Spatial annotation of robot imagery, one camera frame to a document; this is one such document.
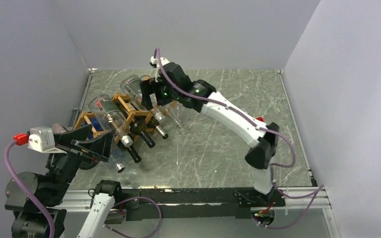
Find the blue square glass bottle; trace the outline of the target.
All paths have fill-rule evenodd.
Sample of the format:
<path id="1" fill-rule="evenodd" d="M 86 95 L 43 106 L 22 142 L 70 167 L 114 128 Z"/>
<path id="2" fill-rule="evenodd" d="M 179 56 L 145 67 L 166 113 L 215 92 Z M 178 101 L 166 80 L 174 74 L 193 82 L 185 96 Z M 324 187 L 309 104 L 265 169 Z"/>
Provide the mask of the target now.
<path id="1" fill-rule="evenodd" d="M 91 122 L 91 124 L 94 126 L 97 132 L 104 131 L 104 129 L 99 125 L 98 121 L 95 118 L 88 118 L 88 120 Z M 114 169 L 117 173 L 122 173 L 126 169 L 126 166 L 123 163 L 125 156 L 121 150 L 122 143 L 118 145 L 118 141 L 119 139 L 116 134 L 115 141 L 112 144 L 109 160 L 106 163 L 103 162 L 103 164 L 105 164 L 109 169 Z M 81 170 L 90 170 L 96 167 L 99 164 L 99 162 L 100 161 L 95 160 L 91 162 L 91 164 L 81 163 L 79 168 Z"/>

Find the small clear bottle silver cap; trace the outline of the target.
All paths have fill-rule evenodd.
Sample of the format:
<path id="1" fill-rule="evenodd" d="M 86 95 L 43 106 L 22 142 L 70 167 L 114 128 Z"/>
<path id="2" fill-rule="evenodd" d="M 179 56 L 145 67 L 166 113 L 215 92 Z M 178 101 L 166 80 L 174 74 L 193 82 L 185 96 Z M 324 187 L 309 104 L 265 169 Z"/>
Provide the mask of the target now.
<path id="1" fill-rule="evenodd" d="M 114 129 L 123 146 L 133 145 L 132 138 L 123 127 L 126 118 L 109 95 L 97 95 L 90 101 L 88 107 L 104 130 Z"/>

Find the clear glass bottle top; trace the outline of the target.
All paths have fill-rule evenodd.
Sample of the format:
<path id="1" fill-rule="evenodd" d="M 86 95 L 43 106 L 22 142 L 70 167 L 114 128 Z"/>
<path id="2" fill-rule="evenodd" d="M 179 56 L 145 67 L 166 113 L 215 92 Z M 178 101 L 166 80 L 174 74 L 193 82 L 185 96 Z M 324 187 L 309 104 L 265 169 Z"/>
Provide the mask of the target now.
<path id="1" fill-rule="evenodd" d="M 164 106 L 156 106 L 166 117 L 166 119 L 170 119 L 178 128 L 183 126 L 182 121 L 179 119 L 177 113 L 175 113 L 174 107 L 175 103 L 171 102 Z"/>

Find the green wine bottle gold neck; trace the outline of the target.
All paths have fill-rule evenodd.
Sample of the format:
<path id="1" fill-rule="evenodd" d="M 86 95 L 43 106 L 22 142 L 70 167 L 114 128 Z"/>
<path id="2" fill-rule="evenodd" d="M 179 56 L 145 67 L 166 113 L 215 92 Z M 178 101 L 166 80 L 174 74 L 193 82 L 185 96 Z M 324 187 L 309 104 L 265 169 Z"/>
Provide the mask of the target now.
<path id="1" fill-rule="evenodd" d="M 166 130 L 160 125 L 160 122 L 154 117 L 150 118 L 149 122 L 147 123 L 147 128 L 154 129 L 163 139 L 167 139 L 169 137 Z"/>

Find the dark green wine bottle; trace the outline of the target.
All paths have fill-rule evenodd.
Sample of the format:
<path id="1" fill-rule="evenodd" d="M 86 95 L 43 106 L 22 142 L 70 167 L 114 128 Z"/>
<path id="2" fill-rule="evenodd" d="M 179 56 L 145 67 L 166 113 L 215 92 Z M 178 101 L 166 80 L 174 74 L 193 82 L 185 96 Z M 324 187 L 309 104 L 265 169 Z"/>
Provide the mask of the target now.
<path id="1" fill-rule="evenodd" d="M 149 148 L 153 148 L 156 143 L 147 132 L 145 120 L 147 114 L 132 110 L 121 97 L 117 97 L 117 100 L 119 101 L 118 108 L 126 118 L 124 128 L 127 128 L 131 134 L 140 136 Z"/>

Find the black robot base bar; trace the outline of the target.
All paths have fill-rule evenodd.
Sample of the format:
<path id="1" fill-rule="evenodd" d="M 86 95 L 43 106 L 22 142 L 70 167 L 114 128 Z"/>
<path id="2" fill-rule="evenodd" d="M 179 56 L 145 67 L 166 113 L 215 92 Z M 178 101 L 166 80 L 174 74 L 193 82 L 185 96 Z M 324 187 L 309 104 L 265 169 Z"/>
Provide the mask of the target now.
<path id="1" fill-rule="evenodd" d="M 286 202 L 276 190 L 267 195 L 252 187 L 124 188 L 115 199 L 108 224 L 168 218 L 234 217 L 248 219 L 261 210 L 283 208 Z"/>

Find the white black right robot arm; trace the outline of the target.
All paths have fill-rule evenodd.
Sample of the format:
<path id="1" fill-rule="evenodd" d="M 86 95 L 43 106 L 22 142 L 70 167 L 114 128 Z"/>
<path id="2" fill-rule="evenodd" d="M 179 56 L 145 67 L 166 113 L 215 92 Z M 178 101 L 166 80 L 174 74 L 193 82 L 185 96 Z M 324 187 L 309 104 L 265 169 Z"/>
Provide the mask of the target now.
<path id="1" fill-rule="evenodd" d="M 147 109 L 173 101 L 185 108 L 209 116 L 227 126 L 250 147 L 245 161 L 254 169 L 254 200 L 266 206 L 273 200 L 271 160 L 278 143 L 279 126 L 251 117 L 235 107 L 214 86 L 204 80 L 191 81 L 182 67 L 166 59 L 151 58 L 150 65 L 157 76 L 141 84 L 141 104 Z"/>

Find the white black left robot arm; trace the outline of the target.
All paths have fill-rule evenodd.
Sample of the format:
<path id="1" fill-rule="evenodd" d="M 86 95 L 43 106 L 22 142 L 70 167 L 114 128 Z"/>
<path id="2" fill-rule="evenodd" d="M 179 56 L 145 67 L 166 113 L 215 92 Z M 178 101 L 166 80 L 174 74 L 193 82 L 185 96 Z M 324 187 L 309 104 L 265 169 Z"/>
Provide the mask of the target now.
<path id="1" fill-rule="evenodd" d="M 14 238 L 59 238 L 64 233 L 65 209 L 59 209 L 82 164 L 107 162 L 115 136 L 113 129 L 89 139 L 92 125 L 62 133 L 39 126 L 14 136 L 4 151 L 4 162 L 11 174 L 5 188 L 5 209 L 14 213 Z M 17 173 L 9 161 L 13 146 L 47 154 L 44 175 Z"/>

